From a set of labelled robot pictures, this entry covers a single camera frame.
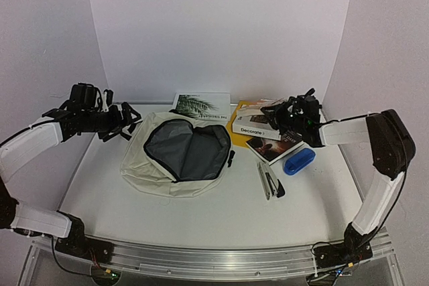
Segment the cream canvas backpack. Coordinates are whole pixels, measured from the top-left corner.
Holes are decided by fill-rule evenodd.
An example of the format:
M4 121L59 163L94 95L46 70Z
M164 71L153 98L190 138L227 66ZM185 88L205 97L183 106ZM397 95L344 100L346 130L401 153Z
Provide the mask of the cream canvas backpack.
M130 138L120 174L139 192L193 198L217 187L234 157L223 124L149 113Z

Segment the orange cover paperback book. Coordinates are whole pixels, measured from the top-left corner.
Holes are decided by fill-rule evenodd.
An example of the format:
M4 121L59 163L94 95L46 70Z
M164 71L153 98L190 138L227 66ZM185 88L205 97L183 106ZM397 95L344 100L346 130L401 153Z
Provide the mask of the orange cover paperback book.
M285 98L281 98L281 99L261 98L255 102L241 100L237 105L237 108L235 109L231 119L234 121L236 117L263 115L263 112L261 110L263 107L271 107L283 102L286 102Z

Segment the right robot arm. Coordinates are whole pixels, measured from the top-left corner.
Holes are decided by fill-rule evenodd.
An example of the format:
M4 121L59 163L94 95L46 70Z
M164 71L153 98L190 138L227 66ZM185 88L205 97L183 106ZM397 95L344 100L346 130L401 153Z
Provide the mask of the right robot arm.
M369 143L375 173L361 208L344 233L344 244L356 251L383 227L404 188L416 145L398 113L387 109L347 119L322 122L322 105L310 89L306 94L260 108L280 134L292 131L313 148Z

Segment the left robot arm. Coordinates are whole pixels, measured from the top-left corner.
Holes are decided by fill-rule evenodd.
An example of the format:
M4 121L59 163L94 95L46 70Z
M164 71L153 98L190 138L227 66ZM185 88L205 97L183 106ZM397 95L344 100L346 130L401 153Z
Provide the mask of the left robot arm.
M128 138L141 115L129 103L116 103L113 91L92 84L74 84L70 96L23 129L1 140L1 229L29 235L64 238L76 256L90 250L90 241L72 230L73 220L54 208L66 178L83 146L65 144L82 135L106 142Z

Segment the white Decorate book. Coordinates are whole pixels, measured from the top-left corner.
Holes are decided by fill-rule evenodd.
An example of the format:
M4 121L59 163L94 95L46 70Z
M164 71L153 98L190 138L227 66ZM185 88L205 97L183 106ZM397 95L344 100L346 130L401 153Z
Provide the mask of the white Decorate book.
M273 130L264 115L236 117L232 123L232 132L271 140L281 140L279 131Z

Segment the dark cover paperback book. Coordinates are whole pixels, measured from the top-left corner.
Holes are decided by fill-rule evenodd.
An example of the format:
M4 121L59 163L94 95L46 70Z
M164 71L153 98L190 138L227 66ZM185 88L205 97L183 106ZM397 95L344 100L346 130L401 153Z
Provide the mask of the dark cover paperback book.
M304 144L301 136L295 133L285 133L278 140L254 137L246 145L260 160L272 165Z

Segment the blue pencil case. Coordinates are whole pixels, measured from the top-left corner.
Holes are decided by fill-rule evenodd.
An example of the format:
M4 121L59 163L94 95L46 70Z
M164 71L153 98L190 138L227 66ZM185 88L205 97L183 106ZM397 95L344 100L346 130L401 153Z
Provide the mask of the blue pencil case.
M313 150L304 148L284 162L283 171L287 175L295 175L312 163L315 157L316 153Z

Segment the silver black stapler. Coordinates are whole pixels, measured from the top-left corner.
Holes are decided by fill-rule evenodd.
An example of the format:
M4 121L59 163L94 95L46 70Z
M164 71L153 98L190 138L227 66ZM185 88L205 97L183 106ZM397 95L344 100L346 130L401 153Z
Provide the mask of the silver black stapler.
M263 187L265 199L267 201L272 198L282 198L286 195L286 191L282 183L268 164L262 161L258 162L257 170Z

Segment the white palm leaf book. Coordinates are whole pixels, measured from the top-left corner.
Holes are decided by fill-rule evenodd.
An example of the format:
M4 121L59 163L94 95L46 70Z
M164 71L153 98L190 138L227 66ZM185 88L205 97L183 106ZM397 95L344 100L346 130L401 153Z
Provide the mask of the white palm leaf book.
M231 116L231 96L224 92L177 93L172 109L193 119L228 121Z

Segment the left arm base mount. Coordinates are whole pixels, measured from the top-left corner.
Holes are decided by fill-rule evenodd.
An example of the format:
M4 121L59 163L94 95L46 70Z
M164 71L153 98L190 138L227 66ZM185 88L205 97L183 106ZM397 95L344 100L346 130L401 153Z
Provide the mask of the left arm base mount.
M97 266L110 263L114 250L113 243L87 236L84 233L84 223L78 218L71 218L71 223L68 236L57 238L54 250L76 258L91 260Z

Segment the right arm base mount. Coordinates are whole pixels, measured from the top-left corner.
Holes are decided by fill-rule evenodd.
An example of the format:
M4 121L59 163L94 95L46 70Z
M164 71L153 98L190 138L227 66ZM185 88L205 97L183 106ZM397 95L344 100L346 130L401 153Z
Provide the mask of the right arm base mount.
M342 242L317 242L311 250L316 259L316 266L319 269L325 269L350 263L357 264L362 260L370 259L373 256L370 241L375 231L361 235L352 224L349 224Z

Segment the aluminium front rail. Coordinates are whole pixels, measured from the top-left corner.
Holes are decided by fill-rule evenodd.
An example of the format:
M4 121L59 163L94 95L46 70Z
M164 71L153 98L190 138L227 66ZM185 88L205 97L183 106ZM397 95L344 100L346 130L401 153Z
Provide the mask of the aluminium front rail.
M386 231L380 232L371 241L373 256L357 264L319 269L311 253L312 246L287 246L280 248L216 250L177 248L112 242L113 256L108 264L120 271L133 271L152 277L167 277L202 281L274 280L312 275L324 279L326 274L340 276L351 271L362 272L364 268L385 259L387 268L381 272L394 285L403 285L397 266L394 249Z

